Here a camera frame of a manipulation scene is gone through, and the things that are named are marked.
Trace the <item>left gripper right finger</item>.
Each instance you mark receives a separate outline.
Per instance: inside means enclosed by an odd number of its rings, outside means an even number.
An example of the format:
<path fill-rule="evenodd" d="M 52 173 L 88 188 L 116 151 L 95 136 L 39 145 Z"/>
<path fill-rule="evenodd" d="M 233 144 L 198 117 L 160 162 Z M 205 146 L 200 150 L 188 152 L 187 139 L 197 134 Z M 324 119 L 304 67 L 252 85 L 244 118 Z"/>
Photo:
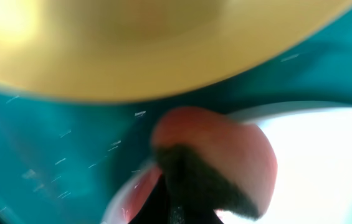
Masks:
<path fill-rule="evenodd" d="M 213 210 L 184 210 L 185 224 L 224 224 Z"/>

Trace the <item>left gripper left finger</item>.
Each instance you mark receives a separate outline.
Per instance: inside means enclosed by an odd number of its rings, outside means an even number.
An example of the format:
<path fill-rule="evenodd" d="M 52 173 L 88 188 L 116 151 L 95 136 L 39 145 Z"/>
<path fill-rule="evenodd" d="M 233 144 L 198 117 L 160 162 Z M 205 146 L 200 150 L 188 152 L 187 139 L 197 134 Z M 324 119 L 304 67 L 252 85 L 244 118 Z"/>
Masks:
<path fill-rule="evenodd" d="M 129 224 L 167 224 L 170 211 L 170 197 L 165 177 L 161 175 L 143 204 Z"/>

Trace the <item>orange green sponge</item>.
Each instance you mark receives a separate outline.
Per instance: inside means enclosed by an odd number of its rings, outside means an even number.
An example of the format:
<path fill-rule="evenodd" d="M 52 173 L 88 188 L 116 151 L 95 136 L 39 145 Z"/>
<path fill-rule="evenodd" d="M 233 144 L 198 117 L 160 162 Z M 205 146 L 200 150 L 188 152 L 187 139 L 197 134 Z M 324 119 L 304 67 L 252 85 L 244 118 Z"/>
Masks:
<path fill-rule="evenodd" d="M 175 108 L 155 124 L 151 148 L 156 164 L 126 207 L 128 222 L 161 175 L 170 197 L 168 223 L 184 223 L 185 209 L 225 210 L 250 220 L 267 211 L 277 160 L 257 125 L 239 124 L 203 108 Z"/>

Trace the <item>light blue plate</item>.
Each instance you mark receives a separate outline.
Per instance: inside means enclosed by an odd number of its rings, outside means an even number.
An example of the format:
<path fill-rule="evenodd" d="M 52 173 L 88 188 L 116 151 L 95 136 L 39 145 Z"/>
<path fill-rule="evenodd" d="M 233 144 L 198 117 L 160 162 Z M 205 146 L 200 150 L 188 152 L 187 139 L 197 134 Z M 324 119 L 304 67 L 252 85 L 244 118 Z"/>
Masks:
<path fill-rule="evenodd" d="M 256 124 L 278 160 L 260 223 L 352 223 L 352 105 L 289 101 L 229 114 Z"/>

